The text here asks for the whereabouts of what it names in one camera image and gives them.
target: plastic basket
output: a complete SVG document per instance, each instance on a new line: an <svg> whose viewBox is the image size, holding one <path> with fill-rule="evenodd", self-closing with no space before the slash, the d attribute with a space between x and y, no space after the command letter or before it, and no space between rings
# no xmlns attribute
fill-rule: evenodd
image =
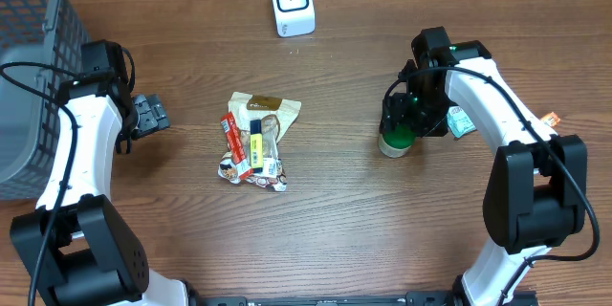
<svg viewBox="0 0 612 306"><path fill-rule="evenodd" d="M81 72L80 45L90 40L68 0L0 0L0 64L32 61ZM15 79L50 96L69 78L13 67ZM0 200L38 197L53 167L56 106L0 78Z"/></svg>

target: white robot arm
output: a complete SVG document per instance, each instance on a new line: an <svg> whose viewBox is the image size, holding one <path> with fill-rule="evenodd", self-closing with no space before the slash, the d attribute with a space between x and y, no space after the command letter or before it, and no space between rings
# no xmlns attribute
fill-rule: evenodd
<svg viewBox="0 0 612 306"><path fill-rule="evenodd" d="M502 86L543 140L549 141L551 137L557 134L553 128L539 120L518 99L502 79L492 59L476 57L461 60L456 67L469 69L491 77L493 81ZM489 145L493 155L497 152L498 147L508 145L510 142L529 144L536 141L525 130L523 123L508 102L486 80L457 71L449 71L446 77L445 92L451 101L457 103L468 114L478 132ZM506 287L506 284L511 280L525 258L545 254L550 249L545 245L540 245L524 249L519 253L508 254L503 247L498 246L489 238L476 262L463 274L461 280L470 305L496 305L501 297L501 291ZM505 297L504 303L512 301L516 285L520 283L529 269L529 267L525 269L514 283Z"/></svg>
<svg viewBox="0 0 612 306"><path fill-rule="evenodd" d="M534 116L480 42L451 44L439 27L423 30L411 47L416 62L408 60L382 102L382 137L397 138L396 128L406 127L418 137L444 136L448 107L455 103L495 157L483 202L490 238L445 304L459 304L456 298L470 306L512 304L514 289L536 256L582 229L585 203L550 158L562 157L579 190L585 190L586 146L577 136L558 136ZM402 81L406 93L391 96ZM551 177L549 184L534 186L535 173Z"/></svg>
<svg viewBox="0 0 612 306"><path fill-rule="evenodd" d="M48 306L187 306L194 292L148 269L141 243L110 202L113 148L120 152L120 142L128 141L129 153L132 139L166 129L165 110L155 95L130 97L133 81L128 81L119 45L99 41L83 45L81 52L90 73L62 84L58 92L76 119L78 140L37 289ZM60 134L47 187L36 211L13 219L11 226L11 239L30 274L73 144L69 116L61 109L58 115ZM73 240L87 240L90 249L66 255L58 250Z"/></svg>

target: crumpled wrapper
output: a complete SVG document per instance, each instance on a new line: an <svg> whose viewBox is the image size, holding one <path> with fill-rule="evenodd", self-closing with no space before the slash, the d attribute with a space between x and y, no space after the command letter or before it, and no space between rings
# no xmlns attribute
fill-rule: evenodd
<svg viewBox="0 0 612 306"><path fill-rule="evenodd" d="M251 120L261 120L264 157L270 159L268 161L270 164L266 165L265 172L273 171L273 175L270 173L252 174L245 181L274 191L287 189L287 176L282 160L278 158L276 144L297 118L301 106L301 102L294 100L233 93L228 102L228 108L236 119L240 141L246 150L247 157L250 156ZM218 174L234 184L241 182L231 152L224 154L221 159Z"/></svg>

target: wooden table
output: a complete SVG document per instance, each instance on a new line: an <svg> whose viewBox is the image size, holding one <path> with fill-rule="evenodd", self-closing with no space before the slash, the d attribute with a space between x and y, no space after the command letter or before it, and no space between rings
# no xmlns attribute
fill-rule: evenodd
<svg viewBox="0 0 612 306"><path fill-rule="evenodd" d="M608 305L612 283L612 0L315 0L317 30L276 36L271 0L72 0L94 38L136 59L138 93L159 93L172 128L114 160L112 194L153 269L202 295L380 295L447 289L487 238L492 155L448 135L385 158L381 99L421 29L479 39L537 115L589 148L600 251L538 263L520 285L543 305ZM233 186L216 166L232 92L302 101L279 145L286 193ZM0 304L29 284L8 236L34 201L0 206ZM556 253L584 251L590 227Z"/></svg>

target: food wrapper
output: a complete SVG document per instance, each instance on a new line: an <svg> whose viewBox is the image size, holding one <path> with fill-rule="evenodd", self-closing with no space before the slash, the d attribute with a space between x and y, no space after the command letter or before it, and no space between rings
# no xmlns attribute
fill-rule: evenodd
<svg viewBox="0 0 612 306"><path fill-rule="evenodd" d="M229 176L231 178L237 177L244 180L251 176L253 171L249 165L249 160L247 159L247 152L245 151L242 141L240 140L238 126L236 125L236 118L232 113L228 113L221 118L221 126L223 127L223 131L226 133L226 137L228 138L232 162L230 165L224 164L224 176Z"/></svg>
<svg viewBox="0 0 612 306"><path fill-rule="evenodd" d="M247 159L251 155L251 120L261 120L263 171L247 176L243 174L244 180L275 191L285 191L287 189L287 176L283 163L278 156L276 144L297 118L301 102L234 92L228 102L228 108L235 118L235 125ZM223 156L221 163L219 163L218 174L234 184L239 184L241 178L238 175L236 161L232 156L235 155L231 151Z"/></svg>
<svg viewBox="0 0 612 306"><path fill-rule="evenodd" d="M457 139L476 130L476 126L471 122L468 114L459 106L449 107L447 121L448 128Z"/></svg>
<svg viewBox="0 0 612 306"><path fill-rule="evenodd" d="M551 128L561 122L561 119L559 118L559 116L555 114L554 112L544 115L544 117L542 117L540 120L543 121L544 124L548 125Z"/></svg>

